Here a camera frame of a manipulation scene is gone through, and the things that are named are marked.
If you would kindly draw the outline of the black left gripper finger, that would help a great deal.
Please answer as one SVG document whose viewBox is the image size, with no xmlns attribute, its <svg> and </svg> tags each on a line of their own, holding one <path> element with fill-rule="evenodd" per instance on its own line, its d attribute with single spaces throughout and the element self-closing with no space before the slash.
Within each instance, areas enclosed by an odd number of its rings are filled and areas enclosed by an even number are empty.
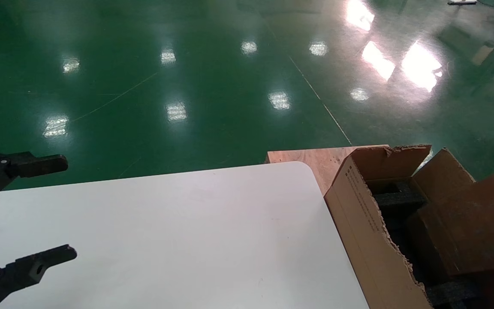
<svg viewBox="0 0 494 309">
<path fill-rule="evenodd" d="M 0 192 L 17 178 L 31 178 L 67 170 L 65 156 L 36 157 L 31 152 L 0 153 Z"/>
<path fill-rule="evenodd" d="M 0 268 L 0 303 L 10 294 L 39 284 L 47 269 L 77 258 L 70 245 L 42 251 L 15 260 Z"/>
</svg>

